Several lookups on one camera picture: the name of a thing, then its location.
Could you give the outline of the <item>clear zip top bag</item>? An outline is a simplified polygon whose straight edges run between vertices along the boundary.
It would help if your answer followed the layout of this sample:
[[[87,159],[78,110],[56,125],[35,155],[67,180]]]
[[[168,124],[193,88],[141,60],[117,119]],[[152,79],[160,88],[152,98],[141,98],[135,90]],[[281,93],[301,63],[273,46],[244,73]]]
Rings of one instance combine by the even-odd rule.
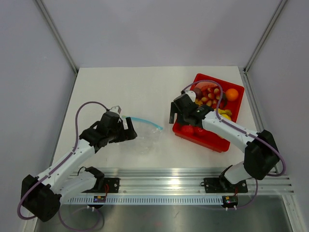
[[[131,117],[137,137],[133,140],[123,142],[119,145],[120,150],[125,154],[146,155],[156,149],[161,134],[162,126],[149,120]]]

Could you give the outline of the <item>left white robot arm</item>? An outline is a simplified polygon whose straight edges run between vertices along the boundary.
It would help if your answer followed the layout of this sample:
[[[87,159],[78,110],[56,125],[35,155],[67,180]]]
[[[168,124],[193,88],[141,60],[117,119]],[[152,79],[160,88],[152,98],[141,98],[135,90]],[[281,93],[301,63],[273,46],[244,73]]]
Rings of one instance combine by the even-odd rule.
[[[107,111],[101,120],[77,136],[72,151],[36,177],[27,175],[21,185],[19,208],[24,207],[42,222],[47,222],[68,199],[84,191],[108,190],[105,175],[95,167],[68,180],[71,173],[84,161],[110,143],[133,140],[137,137],[132,120]]]

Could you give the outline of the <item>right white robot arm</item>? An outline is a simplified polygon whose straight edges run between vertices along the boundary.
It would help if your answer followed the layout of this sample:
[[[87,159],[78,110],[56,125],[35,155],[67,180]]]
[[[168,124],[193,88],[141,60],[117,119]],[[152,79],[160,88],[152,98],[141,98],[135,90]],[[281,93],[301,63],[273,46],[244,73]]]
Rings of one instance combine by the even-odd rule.
[[[244,154],[244,160],[227,167],[216,179],[214,187],[221,192],[231,191],[241,181],[263,180],[280,161],[273,135],[267,130],[248,130],[227,120],[207,105],[199,106],[184,93],[171,102],[169,122],[183,122],[199,127],[228,140]]]

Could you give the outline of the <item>wrinkled red apple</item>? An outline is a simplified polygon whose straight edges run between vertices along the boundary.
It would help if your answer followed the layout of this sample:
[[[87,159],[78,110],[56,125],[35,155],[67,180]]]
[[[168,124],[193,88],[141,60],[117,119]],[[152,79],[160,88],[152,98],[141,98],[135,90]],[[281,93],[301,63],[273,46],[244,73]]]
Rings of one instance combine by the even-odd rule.
[[[191,125],[183,125],[181,127],[181,132],[182,132],[182,134],[193,135],[194,134],[194,128]]]

